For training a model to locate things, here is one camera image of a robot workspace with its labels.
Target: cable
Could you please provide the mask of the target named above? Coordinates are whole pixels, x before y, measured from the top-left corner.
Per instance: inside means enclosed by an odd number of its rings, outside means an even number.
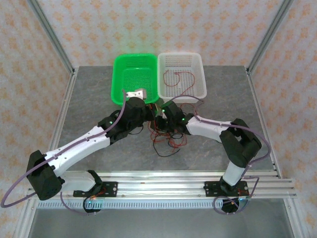
[[[184,96],[184,95],[179,95],[179,96],[176,96],[176,97],[172,98],[171,100],[174,100],[174,99],[179,98],[179,97],[191,97],[191,98],[195,98],[195,99],[197,99],[197,100],[203,102],[203,100],[201,100],[201,99],[199,99],[199,98],[197,98],[197,97],[195,97],[195,96],[191,96],[191,95],[186,95],[186,96]],[[217,125],[217,126],[225,126],[225,127],[239,128],[239,129],[242,129],[242,130],[247,130],[247,131],[252,132],[253,134],[257,135],[257,136],[266,144],[266,146],[267,146],[267,153],[266,153],[265,155],[263,155],[263,156],[257,158],[257,159],[252,160],[252,161],[248,164],[248,167],[250,167],[250,166],[251,166],[253,163],[255,163],[255,162],[258,162],[258,161],[261,161],[261,160],[265,159],[265,158],[266,158],[267,156],[269,156],[270,153],[271,153],[271,145],[270,145],[270,143],[265,139],[265,137],[264,137],[262,134],[258,133],[257,131],[255,131],[255,130],[253,130],[253,129],[251,129],[251,128],[244,127],[244,126],[240,126],[240,125],[221,124],[221,123],[217,123],[217,122],[213,122],[213,121],[208,121],[208,120],[200,119],[200,118],[198,117],[198,115],[197,115],[197,107],[195,107],[195,110],[194,110],[194,117],[195,117],[198,121],[200,121],[200,122],[204,122],[204,123],[211,124],[211,125]]]
[[[181,139],[181,138],[184,136],[184,134],[183,134],[183,133],[178,133],[178,132],[176,132],[176,133],[169,133],[169,136],[170,136],[172,139],[177,140],[177,139]]]
[[[18,203],[20,203],[20,202],[23,202],[23,201],[25,201],[26,199],[28,199],[28,198],[32,197],[33,195],[35,195],[36,193],[33,192],[33,193],[31,193],[31,194],[29,194],[29,195],[27,195],[27,196],[25,196],[25,197],[23,197],[23,198],[21,198],[21,199],[15,201],[15,202],[12,202],[12,203],[10,203],[10,204],[5,204],[5,201],[7,200],[8,196],[11,194],[11,192],[13,191],[13,189],[14,189],[24,178],[26,178],[29,174],[31,174],[32,172],[34,172],[35,170],[37,170],[37,169],[40,168],[41,166],[43,166],[43,165],[49,163],[50,161],[56,159],[56,158],[57,158],[58,156],[60,156],[62,153],[66,152],[67,150],[69,150],[69,149],[71,149],[71,148],[73,148],[74,146],[76,146],[76,145],[78,145],[78,144],[80,144],[80,143],[82,143],[82,142],[84,142],[84,141],[88,141],[88,140],[90,140],[90,139],[94,139],[94,138],[96,138],[96,137],[98,137],[98,136],[100,136],[100,135],[103,135],[103,134],[107,133],[108,131],[110,131],[110,130],[119,122],[119,120],[121,119],[122,114],[123,114],[123,111],[124,111],[124,108],[125,108],[126,93],[125,93],[124,89],[122,90],[122,92],[123,92],[123,105],[122,105],[120,114],[119,114],[118,118],[115,120],[115,122],[114,122],[109,128],[107,128],[106,130],[104,130],[104,131],[102,131],[102,132],[100,132],[100,133],[98,133],[98,134],[95,134],[95,135],[92,135],[92,136],[89,136],[89,137],[87,137],[87,138],[84,138],[84,139],[81,139],[81,140],[79,140],[79,141],[74,142],[73,144],[67,146],[67,147],[64,148],[63,150],[61,150],[61,151],[59,151],[58,153],[56,153],[55,155],[53,155],[51,158],[49,158],[49,159],[47,159],[47,160],[45,160],[45,161],[39,163],[38,165],[36,165],[36,166],[33,167],[33,168],[31,168],[31,169],[30,169],[29,171],[27,171],[24,175],[22,175],[22,176],[8,189],[8,191],[4,194],[4,196],[3,196],[2,200],[1,200],[0,206],[1,206],[2,208],[11,207],[11,206],[14,206],[14,205],[16,205],[16,204],[18,204]]]
[[[182,104],[179,106],[180,109],[182,109],[182,106],[184,106],[184,105],[192,106],[192,107],[194,108],[194,110],[195,110],[195,106],[194,106],[193,104],[191,104],[191,103],[182,103]]]
[[[178,149],[176,152],[170,154],[170,155],[160,155],[159,152],[157,151],[157,149],[155,148],[155,139],[158,137],[159,135],[156,135],[154,140],[153,140],[153,148],[155,150],[155,152],[158,154],[158,156],[160,157],[169,157],[169,156],[172,156],[172,155],[175,155],[178,151],[180,151],[180,149]]]
[[[79,211],[76,211],[75,209],[72,209],[72,208],[68,207],[68,206],[66,205],[66,203],[64,202],[64,199],[63,199],[62,194],[63,194],[63,192],[60,192],[60,200],[61,200],[63,206],[64,206],[68,211],[75,212],[75,213],[77,213],[78,215],[81,215],[81,216],[90,216],[89,213],[79,212]]]
[[[253,196],[253,194],[254,194],[254,191],[256,190],[256,187],[257,187],[258,182],[259,182],[259,180],[260,180],[260,177],[258,177],[258,176],[249,176],[248,178],[243,178],[243,179],[257,179],[256,182],[255,182],[255,184],[254,184],[254,187],[253,187],[253,189],[252,189],[252,192],[251,192],[251,194],[249,195],[249,198],[252,198],[252,196]],[[217,209],[216,206],[215,206],[216,201],[217,201],[218,199],[220,199],[220,198],[229,200],[228,202],[232,202],[237,208],[239,208],[239,206],[238,206],[238,204],[237,204],[233,199],[231,199],[231,198],[229,198],[229,197],[226,197],[226,196],[218,196],[218,197],[215,197],[214,200],[213,200],[213,202],[212,202],[213,209],[215,210],[216,213],[219,213],[219,214],[221,214],[221,215],[235,215],[235,214],[237,214],[237,213],[240,213],[240,212],[244,211],[244,209],[247,207],[247,205],[248,205],[248,203],[249,203],[249,200],[247,199],[246,204],[245,204],[239,211],[236,211],[236,212],[233,212],[233,213],[220,212],[219,209]]]
[[[130,135],[137,135],[137,134],[140,134],[143,130],[144,126],[142,125],[142,129],[138,132],[138,133],[129,133]]]
[[[167,82],[166,82],[166,80],[165,80],[165,74],[166,74],[167,72],[169,72],[169,69],[168,69],[167,71],[165,71],[165,73],[163,74],[163,80],[164,80],[164,84],[165,84],[166,86],[168,86],[168,87],[175,87],[175,86],[177,86],[177,85],[179,84],[180,79],[181,79],[181,78],[180,78],[180,74],[181,74],[181,73],[189,73],[189,74],[191,74],[191,75],[193,76],[193,84],[192,84],[191,86],[189,86],[184,92],[182,92],[181,95],[183,95],[188,89],[190,89],[191,87],[193,87],[194,84],[195,84],[195,76],[194,76],[194,74],[191,73],[191,72],[188,72],[188,71],[182,71],[182,72],[174,72],[174,74],[178,75],[178,81],[177,81],[177,83],[176,83],[175,85],[169,85],[169,84],[167,84]]]

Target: gray table surface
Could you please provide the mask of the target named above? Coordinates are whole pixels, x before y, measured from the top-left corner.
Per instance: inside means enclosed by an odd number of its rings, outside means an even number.
[[[207,96],[199,107],[204,118],[232,121],[243,119],[250,128],[263,132],[251,88],[242,66],[204,66]],[[79,67],[63,125],[59,146],[88,132],[104,117],[120,109],[110,98],[111,66]],[[191,112],[191,107],[184,107]],[[202,136],[188,136],[188,144],[170,157],[159,157],[153,149],[146,124],[138,135],[128,137],[99,150],[70,168],[95,171],[224,171],[229,159],[221,144]],[[157,150],[168,155],[167,143]],[[265,154],[263,145],[258,156]],[[252,170],[272,170],[270,158],[256,163]]]

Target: green basket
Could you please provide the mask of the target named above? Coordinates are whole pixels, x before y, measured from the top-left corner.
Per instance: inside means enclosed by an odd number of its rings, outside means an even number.
[[[111,99],[114,103],[123,104],[122,89],[134,92],[143,88],[147,92],[145,103],[154,103],[158,95],[157,57],[153,54],[126,54],[114,61]]]

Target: plastic basket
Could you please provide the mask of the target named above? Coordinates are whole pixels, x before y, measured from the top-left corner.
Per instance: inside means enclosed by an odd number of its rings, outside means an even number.
[[[198,53],[161,53],[158,55],[158,95],[165,102],[178,95],[199,99],[207,95],[203,62]],[[176,103],[196,103],[197,99],[180,97]]]
[[[143,88],[147,92],[146,103],[159,99],[157,83],[157,57],[153,54],[125,54],[114,60],[111,99],[123,104],[122,89],[134,92]]]

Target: metal frame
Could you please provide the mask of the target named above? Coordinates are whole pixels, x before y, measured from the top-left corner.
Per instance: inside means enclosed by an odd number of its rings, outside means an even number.
[[[247,68],[248,73],[252,73],[254,71],[254,69],[256,68],[258,62],[262,58],[265,50],[267,49],[267,46],[271,42],[274,34],[276,33],[278,27],[280,26],[281,22],[283,21],[284,16],[287,14],[288,9],[292,5],[293,1],[294,0],[284,0],[284,2],[282,3],[281,7],[277,11],[277,14],[276,14],[273,22],[269,26],[263,40],[261,41],[255,55],[253,56],[249,67]]]
[[[205,181],[219,181],[224,172],[98,172],[103,181],[118,182],[117,197],[107,200],[119,199],[202,199],[206,197]],[[296,198],[296,192],[291,179],[280,179],[274,172],[250,171],[246,176],[260,176],[253,198]],[[249,190],[252,190],[256,179],[246,180]],[[73,191],[63,192],[72,199]],[[52,199],[59,199],[59,194]]]
[[[269,133],[267,132],[267,129],[266,129],[266,126],[265,126],[265,119],[263,117],[263,112],[262,112],[262,109],[261,109],[261,107],[259,105],[259,101],[258,101],[256,92],[254,90],[254,86],[253,86],[251,75],[248,72],[247,72],[247,79],[248,79],[248,82],[249,82],[249,85],[250,85],[250,88],[251,88],[251,92],[252,92],[252,95],[253,95],[254,102],[256,104],[256,108],[257,108],[258,114],[259,114],[260,123],[261,123],[262,129],[263,129],[264,136],[268,140],[268,142],[271,144],[270,136],[269,136]],[[281,178],[280,166],[279,166],[279,163],[278,163],[278,161],[276,159],[275,150],[273,148],[272,148],[272,152],[270,154],[270,158],[271,158],[272,163],[273,163],[273,170],[276,171],[277,175]]]
[[[38,4],[37,0],[27,0],[34,13],[39,18],[44,30],[48,37],[56,48],[58,54],[62,58],[65,67],[72,72],[69,84],[66,89],[63,104],[60,108],[59,117],[55,125],[54,135],[51,140],[50,150],[57,148],[62,126],[66,117],[67,108],[71,98],[72,90],[76,80],[77,70],[73,69],[73,66],[67,57],[60,41],[55,35],[51,25],[49,24],[43,10]],[[251,91],[256,103],[258,114],[260,117],[261,125],[264,130],[266,139],[269,140],[269,134],[265,127],[265,120],[257,97],[252,85],[251,74],[259,63],[263,56],[267,46],[281,24],[284,16],[287,14],[289,7],[293,0],[284,0],[279,11],[277,12],[273,22],[271,23],[268,31],[265,34],[260,46],[258,47],[249,67],[246,69],[247,78],[251,87]],[[259,176],[260,181],[255,190],[254,197],[257,198],[283,198],[288,213],[288,217],[291,223],[291,227],[295,237],[308,237],[309,233],[303,230],[303,224],[301,224],[299,217],[300,212],[298,209],[298,202],[293,198],[296,198],[296,191],[291,179],[282,179],[280,173],[280,167],[276,160],[275,152],[272,150],[271,159],[273,162],[272,171],[249,171],[246,176]],[[158,200],[172,200],[174,202],[182,200],[184,204],[190,204],[191,201],[209,201],[210,198],[205,196],[203,190],[204,182],[208,180],[219,180],[223,175],[223,172],[100,172],[102,180],[115,180],[119,182],[117,198],[107,198],[107,201],[112,203],[120,203],[123,201],[158,201]],[[254,186],[254,180],[248,180],[249,188]],[[74,198],[72,191],[64,192],[65,200],[71,202],[81,201],[82,198]],[[48,201],[39,201],[38,198],[31,198],[25,204],[22,214],[20,216],[17,230],[14,233],[15,238],[28,237],[36,208],[40,207],[56,207],[60,204],[59,196],[55,196]]]
[[[74,67],[71,64],[63,46],[61,45],[59,39],[57,38],[52,26],[50,25],[48,19],[46,18],[41,6],[39,5],[37,0],[27,0],[29,6],[34,11],[35,15],[37,16],[38,20],[40,21],[41,25],[43,26],[43,29],[45,30],[47,36],[49,37],[51,43],[55,47],[57,53],[61,57],[61,60],[63,64],[65,65],[66,69],[69,70],[69,72],[74,71]]]

